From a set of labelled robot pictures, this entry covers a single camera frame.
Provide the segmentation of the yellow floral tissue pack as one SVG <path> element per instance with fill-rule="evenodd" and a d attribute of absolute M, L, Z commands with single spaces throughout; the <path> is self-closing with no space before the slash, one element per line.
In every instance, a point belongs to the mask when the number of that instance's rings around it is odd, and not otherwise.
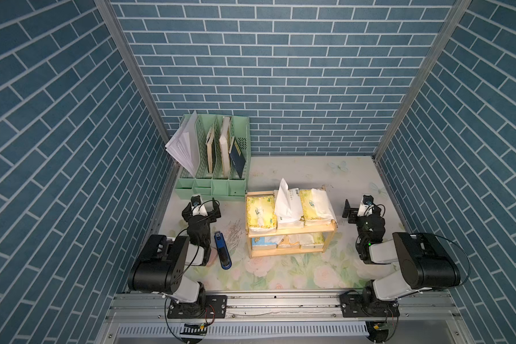
<path fill-rule="evenodd" d="M 250 232 L 267 233 L 276 231 L 275 197 L 273 195 L 248 196 L 246 217 Z"/>

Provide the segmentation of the orange beige tissue pack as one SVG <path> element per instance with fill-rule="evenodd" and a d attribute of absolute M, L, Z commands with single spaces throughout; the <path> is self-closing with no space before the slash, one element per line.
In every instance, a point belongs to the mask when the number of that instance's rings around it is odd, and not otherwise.
<path fill-rule="evenodd" d="M 299 249 L 301 248 L 298 234 L 285 235 L 277 244 L 278 249 Z"/>

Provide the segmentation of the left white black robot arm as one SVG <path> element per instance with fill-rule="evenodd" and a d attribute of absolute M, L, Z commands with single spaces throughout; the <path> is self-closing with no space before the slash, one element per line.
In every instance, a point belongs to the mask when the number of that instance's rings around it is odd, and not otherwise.
<path fill-rule="evenodd" d="M 175 238 L 153 234 L 136 258 L 128 289 L 161 294 L 171 300 L 168 314 L 176 318 L 201 318 L 212 307 L 206 302 L 204 284 L 186 276 L 190 267 L 205 267 L 212 254 L 210 224 L 221 217 L 216 199 L 204 202 L 194 196 L 182 211 L 187 228 Z"/>

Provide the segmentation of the blue cartoon tissue pack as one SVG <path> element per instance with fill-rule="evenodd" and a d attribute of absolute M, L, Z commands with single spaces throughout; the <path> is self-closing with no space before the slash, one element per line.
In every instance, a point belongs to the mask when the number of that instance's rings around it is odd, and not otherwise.
<path fill-rule="evenodd" d="M 251 239 L 252 251 L 277 249 L 277 237 L 262 236 Z"/>

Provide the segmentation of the dark blue book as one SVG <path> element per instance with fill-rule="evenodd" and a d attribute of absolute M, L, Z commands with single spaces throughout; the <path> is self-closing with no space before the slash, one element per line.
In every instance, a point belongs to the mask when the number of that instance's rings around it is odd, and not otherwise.
<path fill-rule="evenodd" d="M 246 159 L 242 154 L 242 150 L 239 147 L 235 137 L 232 138 L 229 146 L 229 157 L 232 161 L 232 166 L 234 167 L 236 174 L 240 179 L 243 179 Z"/>

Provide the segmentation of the blue stapler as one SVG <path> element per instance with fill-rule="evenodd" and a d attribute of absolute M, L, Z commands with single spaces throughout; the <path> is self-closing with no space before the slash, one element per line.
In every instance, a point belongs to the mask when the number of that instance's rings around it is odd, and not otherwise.
<path fill-rule="evenodd" d="M 214 233 L 214 240 L 216 243 L 216 250 L 220 260 L 220 265 L 223 269 L 228 270 L 232 267 L 232 260 L 229 255 L 228 246 L 224 239 L 224 235 L 218 231 Z"/>

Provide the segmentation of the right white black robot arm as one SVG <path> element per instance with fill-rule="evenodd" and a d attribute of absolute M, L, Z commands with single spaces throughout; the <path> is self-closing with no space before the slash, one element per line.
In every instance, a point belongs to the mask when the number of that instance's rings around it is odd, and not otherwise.
<path fill-rule="evenodd" d="M 401 298 L 461 284 L 459 268 L 438 236 L 394 232 L 391 239 L 385 239 L 384 211 L 384 205 L 375 203 L 371 195 L 363 196 L 358 207 L 345 202 L 342 218 L 357 227 L 355 250 L 361 262 L 399 264 L 399 270 L 368 281 L 361 292 L 349 290 L 339 295 L 345 318 L 398 318 Z"/>

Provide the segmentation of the green plastic file organizer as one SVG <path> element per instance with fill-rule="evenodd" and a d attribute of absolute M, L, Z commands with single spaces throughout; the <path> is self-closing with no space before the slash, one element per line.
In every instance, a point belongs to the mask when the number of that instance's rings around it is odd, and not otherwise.
<path fill-rule="evenodd" d="M 192 113 L 183 116 L 166 150 L 181 164 L 174 191 L 180 199 L 243 202 L 251 161 L 249 118 Z"/>

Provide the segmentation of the green circuit board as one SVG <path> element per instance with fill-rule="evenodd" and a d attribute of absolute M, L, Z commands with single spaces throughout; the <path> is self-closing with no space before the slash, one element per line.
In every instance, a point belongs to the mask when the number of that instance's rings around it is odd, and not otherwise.
<path fill-rule="evenodd" d="M 181 327 L 180 336 L 199 335 L 205 336 L 207 334 L 208 326 L 199 324 L 183 324 Z"/>

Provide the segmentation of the white paper stack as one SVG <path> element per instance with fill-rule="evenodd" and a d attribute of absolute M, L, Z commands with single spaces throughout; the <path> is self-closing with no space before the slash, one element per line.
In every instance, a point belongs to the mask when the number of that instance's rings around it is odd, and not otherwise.
<path fill-rule="evenodd" d="M 197 176 L 200 164 L 199 141 L 196 132 L 198 118 L 194 111 L 183 119 L 179 129 L 165 146 L 166 151 L 194 178 Z"/>

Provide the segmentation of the white yellow book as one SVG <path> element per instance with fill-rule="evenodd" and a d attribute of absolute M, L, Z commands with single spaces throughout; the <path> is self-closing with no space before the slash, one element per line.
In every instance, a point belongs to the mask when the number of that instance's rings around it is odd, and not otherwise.
<path fill-rule="evenodd" d="M 224 116 L 222 119 L 222 128 L 219 136 L 219 147 L 222 159 L 222 176 L 229 178 L 231 171 L 231 162 L 229 157 L 229 144 L 231 142 L 231 118 Z"/>

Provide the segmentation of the yellow white tissue pack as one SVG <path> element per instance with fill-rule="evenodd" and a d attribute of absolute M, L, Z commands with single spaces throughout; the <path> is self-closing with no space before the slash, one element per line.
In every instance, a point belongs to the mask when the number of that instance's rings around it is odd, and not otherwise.
<path fill-rule="evenodd" d="M 323 189 L 301 189 L 300 200 L 305 226 L 329 225 L 336 220 L 328 194 Z"/>
<path fill-rule="evenodd" d="M 298 240 L 302 249 L 323 249 L 325 245 L 322 232 L 299 234 Z"/>

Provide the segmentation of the thin beige book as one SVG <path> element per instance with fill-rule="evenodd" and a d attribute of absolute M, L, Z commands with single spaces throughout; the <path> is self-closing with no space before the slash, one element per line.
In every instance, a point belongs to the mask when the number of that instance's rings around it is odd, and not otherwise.
<path fill-rule="evenodd" d="M 215 160 L 216 160 L 216 150 L 215 150 L 215 129 L 214 127 L 210 127 L 209 132 L 206 137 L 206 157 L 207 157 L 207 166 L 208 173 L 214 173 Z"/>

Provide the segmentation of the wooden two-tier shelf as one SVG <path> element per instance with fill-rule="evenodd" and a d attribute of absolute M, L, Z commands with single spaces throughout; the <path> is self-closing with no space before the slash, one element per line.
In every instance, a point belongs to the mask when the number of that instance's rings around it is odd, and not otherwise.
<path fill-rule="evenodd" d="M 260 196 L 260 195 L 273 195 L 275 197 L 275 194 L 277 191 L 258 191 L 258 192 L 249 192 L 245 195 L 245 202 L 247 203 L 247 197 L 248 196 Z M 297 255 L 297 254 L 305 254 L 305 253 L 317 253 L 317 252 L 325 252 L 328 248 L 329 244 L 333 240 L 337 230 L 338 230 L 338 223 L 337 220 L 332 221 L 329 225 L 322 225 L 322 226 L 304 226 L 303 228 L 299 229 L 278 229 L 274 232 L 267 232 L 267 233 L 255 233 L 250 232 L 247 227 L 247 217 L 245 219 L 245 227 L 246 227 L 246 234 L 247 234 L 247 246 L 249 250 L 249 255 L 251 258 L 259 258 L 259 257 L 272 257 L 272 256 L 279 256 L 279 255 Z M 251 248 L 251 239 L 256 237 L 277 237 L 277 243 L 281 241 L 281 239 L 285 235 L 291 235 L 291 234 L 305 234 L 305 233 L 316 233 L 316 232 L 322 232 L 325 237 L 325 245 L 323 249 L 272 249 L 272 250 L 260 250 L 260 251 L 252 251 Z"/>

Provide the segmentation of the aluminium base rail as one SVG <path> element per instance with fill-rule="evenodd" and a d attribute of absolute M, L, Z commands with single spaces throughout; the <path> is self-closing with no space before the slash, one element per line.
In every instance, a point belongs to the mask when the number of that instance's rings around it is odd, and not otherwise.
<path fill-rule="evenodd" d="M 169 300 L 152 294 L 114 297 L 97 343 L 472 343 L 448 292 L 400 300 L 398 318 L 345 318 L 342 290 L 222 292 L 223 318 L 168 318 Z M 180 336 L 183 324 L 208 326 L 205 336 Z"/>

